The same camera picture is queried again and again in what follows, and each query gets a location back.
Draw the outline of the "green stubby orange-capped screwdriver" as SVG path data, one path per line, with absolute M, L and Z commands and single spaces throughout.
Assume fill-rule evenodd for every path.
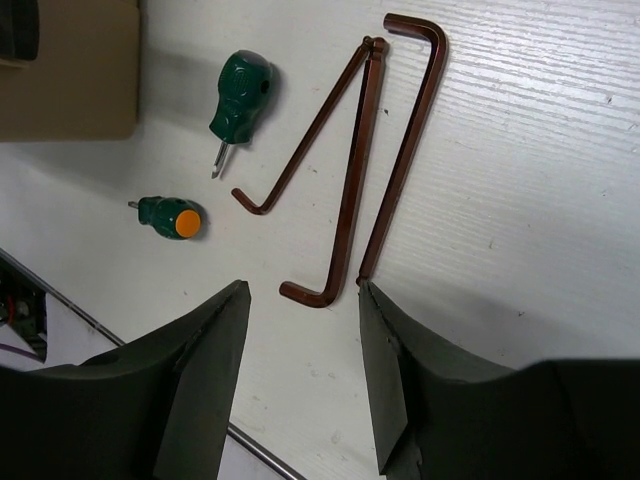
M 193 202 L 177 197 L 147 196 L 129 201 L 137 211 L 138 222 L 151 227 L 170 240 L 187 240 L 196 236 L 202 226 L 199 210 Z

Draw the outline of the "small brown hex key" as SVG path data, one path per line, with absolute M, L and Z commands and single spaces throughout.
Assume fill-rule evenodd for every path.
M 266 199 L 261 204 L 257 204 L 253 200 L 251 200 L 249 196 L 240 188 L 234 188 L 231 191 L 232 197 L 235 198 L 245 210 L 253 215 L 266 215 L 272 210 L 276 202 L 279 200 L 281 194 L 284 192 L 285 188 L 292 180 L 294 174 L 301 165 L 306 154 L 316 140 L 318 134 L 324 127 L 326 121 L 337 106 L 338 102 L 341 100 L 342 96 L 346 92 L 347 87 L 350 85 L 358 69 L 364 62 L 367 54 L 371 51 L 373 46 L 374 39 L 371 36 L 365 36 L 362 40 L 362 43 L 356 48 L 354 54 L 348 61 L 343 72 L 339 76 L 334 87 L 332 88 L 318 113 L 314 117 L 308 130 L 302 137 L 299 145 L 296 147 L 294 153 L 292 154 L 282 173 L 276 180 L 276 183 L 267 195 Z

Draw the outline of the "green stubby flathead screwdriver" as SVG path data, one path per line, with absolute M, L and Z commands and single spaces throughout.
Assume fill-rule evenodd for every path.
M 250 50 L 238 50 L 225 62 L 218 78 L 218 104 L 209 130 L 220 141 L 211 178 L 224 169 L 232 145 L 251 141 L 258 118 L 269 103 L 274 69 L 263 56 Z

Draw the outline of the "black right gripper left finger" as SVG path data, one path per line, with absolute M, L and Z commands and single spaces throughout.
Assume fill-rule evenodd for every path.
M 1 371 L 5 479 L 214 479 L 248 329 L 237 280 L 79 365 Z

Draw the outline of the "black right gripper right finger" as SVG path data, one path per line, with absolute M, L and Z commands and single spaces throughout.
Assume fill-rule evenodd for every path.
M 379 473 L 388 479 L 635 479 L 639 363 L 510 369 L 426 328 L 374 283 L 359 290 Z

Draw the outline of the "medium brown hex key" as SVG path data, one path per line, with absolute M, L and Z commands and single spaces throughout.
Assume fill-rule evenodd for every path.
M 387 42 L 384 38 L 372 38 L 374 46 L 360 66 L 364 68 L 363 81 L 326 284 L 320 292 L 291 281 L 285 281 L 279 287 L 282 296 L 307 307 L 324 308 L 331 305 L 341 292 L 349 267 L 387 52 Z

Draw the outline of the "tan plastic toolbox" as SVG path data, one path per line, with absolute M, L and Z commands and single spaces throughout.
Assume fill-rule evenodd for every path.
M 38 16 L 34 58 L 1 57 L 4 142 L 121 140 L 138 121 L 141 7 L 137 1 L 8 1 Z

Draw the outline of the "large brown hex key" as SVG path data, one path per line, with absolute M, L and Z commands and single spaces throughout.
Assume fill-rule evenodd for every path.
M 424 131 L 448 59 L 449 43 L 444 30 L 433 21 L 387 13 L 384 28 L 396 35 L 427 41 L 430 55 L 407 127 L 374 222 L 358 271 L 358 286 L 372 277 L 401 198 L 414 155 Z

